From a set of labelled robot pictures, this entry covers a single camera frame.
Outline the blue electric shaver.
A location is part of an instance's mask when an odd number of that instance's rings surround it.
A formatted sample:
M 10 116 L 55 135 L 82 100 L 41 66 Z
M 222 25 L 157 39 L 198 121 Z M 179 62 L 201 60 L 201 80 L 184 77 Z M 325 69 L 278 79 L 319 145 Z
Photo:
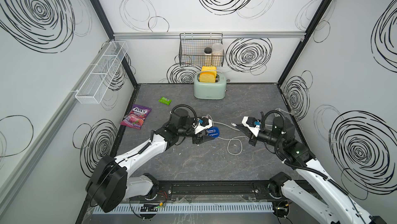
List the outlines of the blue electric shaver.
M 207 135 L 212 138 L 218 138 L 220 136 L 220 131 L 218 127 L 211 127 L 207 130 Z

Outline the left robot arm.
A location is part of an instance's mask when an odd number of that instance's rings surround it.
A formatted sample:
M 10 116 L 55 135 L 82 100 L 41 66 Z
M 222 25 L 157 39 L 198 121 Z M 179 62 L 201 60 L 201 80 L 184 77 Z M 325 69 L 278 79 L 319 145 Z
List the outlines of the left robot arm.
M 94 205 L 105 213 L 133 197 L 156 199 L 159 194 L 158 180 L 149 173 L 139 177 L 133 177 L 132 174 L 155 156 L 176 145 L 181 137 L 191 138 L 194 144 L 211 141 L 208 131 L 213 126 L 209 117 L 197 116 L 192 107 L 177 105 L 171 110 L 168 121 L 159 129 L 151 131 L 148 140 L 116 157 L 104 156 L 86 186 L 87 194 L 95 202 Z

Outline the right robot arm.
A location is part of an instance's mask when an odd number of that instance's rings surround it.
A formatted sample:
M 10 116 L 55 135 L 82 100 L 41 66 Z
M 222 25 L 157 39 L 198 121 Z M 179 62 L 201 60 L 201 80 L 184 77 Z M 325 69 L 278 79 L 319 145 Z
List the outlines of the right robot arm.
M 319 198 L 303 189 L 286 173 L 269 180 L 268 192 L 274 199 L 285 197 L 299 205 L 321 224 L 383 224 L 380 216 L 370 214 L 356 203 L 325 171 L 315 155 L 295 138 L 295 127 L 278 110 L 262 113 L 261 118 L 245 116 L 235 128 L 249 138 L 270 145 L 278 159 L 294 169 L 318 193 Z

